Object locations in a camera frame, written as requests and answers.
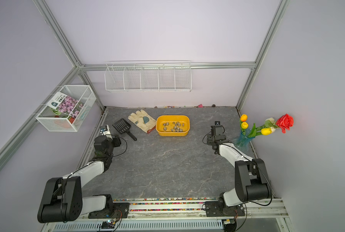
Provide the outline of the yellow plastic storage box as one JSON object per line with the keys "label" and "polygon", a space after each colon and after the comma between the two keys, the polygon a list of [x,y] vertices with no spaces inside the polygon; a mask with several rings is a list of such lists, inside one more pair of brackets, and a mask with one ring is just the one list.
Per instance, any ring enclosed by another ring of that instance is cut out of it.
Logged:
{"label": "yellow plastic storage box", "polygon": [[[178,129],[174,129],[174,126],[176,125],[171,125],[170,122],[180,122],[180,124],[184,123],[185,126],[182,127],[181,125],[179,126],[180,129],[182,129],[182,132],[179,132]],[[163,123],[169,123],[168,126],[165,126],[167,128],[166,131],[163,130]],[[187,116],[184,115],[162,115],[157,119],[157,124],[156,124],[156,130],[160,136],[186,136],[188,132],[190,131],[190,119]]]}

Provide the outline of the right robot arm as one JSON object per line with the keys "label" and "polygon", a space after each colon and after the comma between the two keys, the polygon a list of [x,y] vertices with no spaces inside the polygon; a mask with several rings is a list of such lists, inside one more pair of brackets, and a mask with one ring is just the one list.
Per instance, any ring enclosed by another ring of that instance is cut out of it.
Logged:
{"label": "right robot arm", "polygon": [[240,151],[227,140],[224,133],[222,125],[211,126],[206,142],[215,154],[224,157],[235,168],[235,187],[221,196],[224,206],[239,206],[247,202],[272,199],[271,184],[264,161]]}

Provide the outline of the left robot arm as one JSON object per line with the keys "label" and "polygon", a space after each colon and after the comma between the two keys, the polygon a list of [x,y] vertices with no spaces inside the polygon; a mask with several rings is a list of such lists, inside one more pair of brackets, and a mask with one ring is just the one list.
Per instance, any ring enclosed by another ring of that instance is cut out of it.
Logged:
{"label": "left robot arm", "polygon": [[75,221],[82,215],[110,217],[115,207],[110,194],[84,197],[82,188],[95,177],[107,171],[112,163],[113,150],[121,145],[115,135],[95,138],[94,157],[83,167],[63,177],[47,181],[38,209],[40,223]]}

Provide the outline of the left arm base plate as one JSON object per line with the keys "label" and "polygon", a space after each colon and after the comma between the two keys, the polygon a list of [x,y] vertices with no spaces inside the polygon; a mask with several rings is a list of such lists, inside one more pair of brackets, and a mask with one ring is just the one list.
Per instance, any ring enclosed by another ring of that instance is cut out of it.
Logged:
{"label": "left arm base plate", "polygon": [[122,218],[127,218],[128,213],[129,213],[129,203],[123,203],[123,202],[113,202],[113,199],[110,194],[106,195],[99,195],[99,196],[105,196],[106,197],[106,202],[105,202],[105,207],[102,210],[98,211],[93,211],[90,212],[88,215],[88,218],[115,218],[115,219],[122,219]]}

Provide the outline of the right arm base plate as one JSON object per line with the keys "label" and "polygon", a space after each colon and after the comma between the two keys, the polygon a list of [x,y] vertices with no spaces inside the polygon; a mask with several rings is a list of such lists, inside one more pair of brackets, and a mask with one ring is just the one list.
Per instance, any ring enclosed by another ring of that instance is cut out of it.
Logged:
{"label": "right arm base plate", "polygon": [[245,210],[240,206],[226,206],[219,201],[205,202],[201,209],[207,217],[238,217],[245,216]]}

